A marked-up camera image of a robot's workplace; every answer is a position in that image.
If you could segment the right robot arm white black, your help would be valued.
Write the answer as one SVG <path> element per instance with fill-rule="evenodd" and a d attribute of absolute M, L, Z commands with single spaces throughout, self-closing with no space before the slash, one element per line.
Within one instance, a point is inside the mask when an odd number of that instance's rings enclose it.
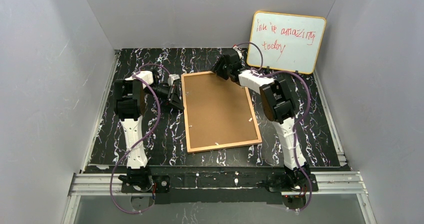
<path fill-rule="evenodd" d="M 288 170 L 305 170 L 306 159 L 297 144 L 295 101 L 285 80 L 261 76 L 248 70 L 241 61 L 241 53 L 231 49 L 224 52 L 211 71 L 218 77 L 248 88 L 260 95 L 263 112 L 272 122 L 283 151 L 284 167 Z"/>

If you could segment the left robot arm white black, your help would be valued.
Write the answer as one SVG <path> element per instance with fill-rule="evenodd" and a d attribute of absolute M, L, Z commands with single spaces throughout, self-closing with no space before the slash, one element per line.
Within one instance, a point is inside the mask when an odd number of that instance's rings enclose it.
<path fill-rule="evenodd" d="M 167 81 L 161 82 L 157 72 L 142 70 L 113 83 L 114 113 L 124 132 L 128 169 L 140 170 L 148 164 L 142 132 L 145 94 L 153 95 L 157 101 L 162 100 L 171 109 L 183 111 L 183 102 L 178 92 L 179 79 L 178 74 L 169 74 Z"/>

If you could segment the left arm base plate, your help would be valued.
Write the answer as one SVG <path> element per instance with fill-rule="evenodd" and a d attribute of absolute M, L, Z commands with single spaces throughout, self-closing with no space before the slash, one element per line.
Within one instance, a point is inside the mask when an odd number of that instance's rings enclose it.
<path fill-rule="evenodd" d="M 170 177 L 167 175 L 130 176 L 119 175 L 122 181 L 122 193 L 168 193 L 170 191 Z"/>

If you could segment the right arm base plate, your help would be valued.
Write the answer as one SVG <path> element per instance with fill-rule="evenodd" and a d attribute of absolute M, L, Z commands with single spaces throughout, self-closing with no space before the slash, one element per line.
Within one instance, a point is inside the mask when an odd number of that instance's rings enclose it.
<path fill-rule="evenodd" d="M 288 175 L 269 175 L 261 183 L 269 192 L 288 192 L 290 196 L 305 196 L 309 192 L 318 192 L 318 181 L 314 175 L 309 179 L 303 177 L 292 179 Z"/>

